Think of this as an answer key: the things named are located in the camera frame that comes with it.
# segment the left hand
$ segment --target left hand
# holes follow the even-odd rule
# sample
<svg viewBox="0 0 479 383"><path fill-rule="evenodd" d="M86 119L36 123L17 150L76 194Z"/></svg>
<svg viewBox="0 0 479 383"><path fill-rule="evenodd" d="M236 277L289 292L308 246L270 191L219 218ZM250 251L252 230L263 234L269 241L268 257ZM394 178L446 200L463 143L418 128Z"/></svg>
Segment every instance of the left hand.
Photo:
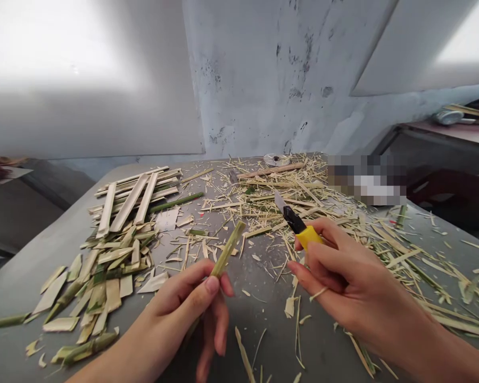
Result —
<svg viewBox="0 0 479 383"><path fill-rule="evenodd" d="M234 296L227 274L220 280L208 277L213 267L210 260L202 260L169 278L124 336L71 381L155 381L176 355L188 329L204 313L204 348L196 380L205 382L214 351L225 356L226 350L229 312L220 287L227 296Z"/></svg>

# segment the table surface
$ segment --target table surface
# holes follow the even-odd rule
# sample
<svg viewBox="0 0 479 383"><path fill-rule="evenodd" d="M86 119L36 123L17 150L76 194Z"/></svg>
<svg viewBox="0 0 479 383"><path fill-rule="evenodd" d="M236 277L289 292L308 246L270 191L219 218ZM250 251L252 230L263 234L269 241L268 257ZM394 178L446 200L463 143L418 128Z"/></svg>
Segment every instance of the table surface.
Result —
<svg viewBox="0 0 479 383"><path fill-rule="evenodd" d="M246 159L254 166L245 166L255 170L255 166L261 158ZM155 166L127 165L114 169L89 190L76 204L65 212L56 222L39 234L24 249L22 249L7 265L0 270L0 318L31 311L39 301L39 289L47 277L60 265L70 265L76 254L80 252L79 245L90 235L90 216L87 208L97 204L94 193L96 189L106 182L115 181ZM219 161L204 161L182 163L171 166L172 169L182 168L183 177L188 177L209 167L221 170L224 167ZM216 172L211 173L215 182L219 176ZM206 191L203 182L199 178L190 182L190 185L180 194L187 195L198 191ZM213 198L214 190L207 190L207 197ZM183 206L185 213L193 213L199 217L197 211L202 200L195 200L191 205ZM435 251L443 251L447 258L457 264L466 276L471 277L471 270L479 268L479 250L465 243L461 239L479 244L479 241L471 235L457 229L453 225L435 219L437 227L449 234L442 236L433 232L430 219L419 215L422 210L409 203L406 223L415 228L411 240L417 245L434 254ZM224 219L221 212L206 213L208 218L206 230L214 232ZM229 231L221 230L218 236L221 240L227 238L232 232L233 223L228 223ZM449 249L443 243L444 239L452 246ZM168 242L170 236L165 234L162 238L163 245L158 246L152 254L155 264L165 260L167 254L175 247ZM263 365L265 379L273 375L272 382L290 382L301 371L294 355L295 318L287 319L284 315L284 306L287 297L291 295L292 277L288 274L285 280L275 284L274 279L267 274L262 267L270 266L270 260L275 265L282 264L285 260L285 252L276 247L274 251L265 253L266 246L271 242L267 236L251 238L255 243L252 248L245 246L241 259L231 257L228 273L232 280L236 297L228 298L227 303L230 311L230 324L227 342L227 355L225 358L216 356L213 360L210 373L210 382L245 382L245 373L240 352L234 336L234 327L237 326L242 334L243 344L247 350L250 361L253 359L255 348L258 344L262 331L266 328L266 334L259 349L255 364L255 375L259 376L260 366ZM251 254L261 257L261 262L255 261ZM457 281L448 276L427 268L420 261L417 262L423 270L430 275L436 276L439 283L447 287L453 297L459 296ZM427 297L436 300L434 292L424 283L421 288ZM257 298L267 303L259 302L252 297L241 293L245 289ZM302 381L354 381L371 382L371 378L364 370L349 337L339 327L334 332L334 320L317 303L310 303L308 294L299 286L296 296L302 296L301 316L312 315L312 318L301 326L301 350L302 359L306 367L303 371ZM132 322L137 318L142 309L149 302L151 294L133 294L123 300L122 307L113 312L108 319L108 328L120 327L124 333ZM61 314L67 316L74 307L75 302ZM471 304L470 309L479 314L479 306ZM46 369L38 366L38 360L42 352L46 352L45 360L49 362L56 351L64 345L75 344L79 336L79 328L72 333L43 334L42 323L46 313L33 322L16 327L0 329L0 381L23 382L23 381L47 381L63 382L85 365L85 361L56 373L59 366L48 363ZM26 359L25 347L42 336L40 345L45 348ZM466 338L470 343L479 348L479 339ZM171 366L162 375L159 381L194 381L196 363L200 352L199 336L194 336L188 348L180 352ZM394 378L385 370L376 375L376 381L392 382ZM394 368L401 381L408 381L405 374Z"/></svg>
<svg viewBox="0 0 479 383"><path fill-rule="evenodd" d="M445 127L433 121L409 122L402 125L479 144L479 125L453 124Z"/></svg>

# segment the hand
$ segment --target hand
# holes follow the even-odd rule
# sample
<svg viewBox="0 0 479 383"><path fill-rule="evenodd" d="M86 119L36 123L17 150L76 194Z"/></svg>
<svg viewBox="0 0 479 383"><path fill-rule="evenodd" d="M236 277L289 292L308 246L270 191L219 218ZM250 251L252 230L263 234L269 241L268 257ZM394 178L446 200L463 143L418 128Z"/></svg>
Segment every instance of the hand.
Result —
<svg viewBox="0 0 479 383"><path fill-rule="evenodd" d="M169 278L129 330L101 357L71 378L74 382L154 382L176 355L188 329L204 313L204 348L197 382L205 382L214 352L225 356L229 312L234 291L227 274L209 276L214 263L199 261Z"/></svg>
<svg viewBox="0 0 479 383"><path fill-rule="evenodd" d="M327 244L309 243L310 270L296 262L288 267L310 295L329 287L316 300L341 326L419 380L467 381L479 374L479 352L427 314L373 252L327 218L307 225ZM298 239L295 247L302 249Z"/></svg>

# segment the right hand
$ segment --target right hand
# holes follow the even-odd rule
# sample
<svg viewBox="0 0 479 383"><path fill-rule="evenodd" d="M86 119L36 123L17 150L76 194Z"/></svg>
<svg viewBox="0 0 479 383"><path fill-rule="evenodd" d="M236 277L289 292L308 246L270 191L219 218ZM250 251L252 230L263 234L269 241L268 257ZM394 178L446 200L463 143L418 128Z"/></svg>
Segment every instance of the right hand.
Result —
<svg viewBox="0 0 479 383"><path fill-rule="evenodd" d="M296 262L288 267L310 295L328 287L316 301L370 351L419 380L441 381L434 375L441 367L452 374L450 363L456 358L451 348L463 355L474 352L479 361L479 352L426 313L373 252L327 218L307 225L326 244L309 243L305 260L310 270ZM298 239L295 247L302 250ZM440 365L445 355L448 367Z"/></svg>

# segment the yellow knife handle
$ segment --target yellow knife handle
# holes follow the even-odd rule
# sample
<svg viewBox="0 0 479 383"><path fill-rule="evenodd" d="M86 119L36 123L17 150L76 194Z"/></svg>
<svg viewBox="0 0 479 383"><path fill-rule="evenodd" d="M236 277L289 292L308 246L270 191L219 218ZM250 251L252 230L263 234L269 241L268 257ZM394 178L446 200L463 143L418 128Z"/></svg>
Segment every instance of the yellow knife handle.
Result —
<svg viewBox="0 0 479 383"><path fill-rule="evenodd" d="M296 237L302 244L305 251L307 251L307 244L309 242L323 243L323 239L316 233L312 226L307 226L307 229L302 231L300 234L296 234Z"/></svg>

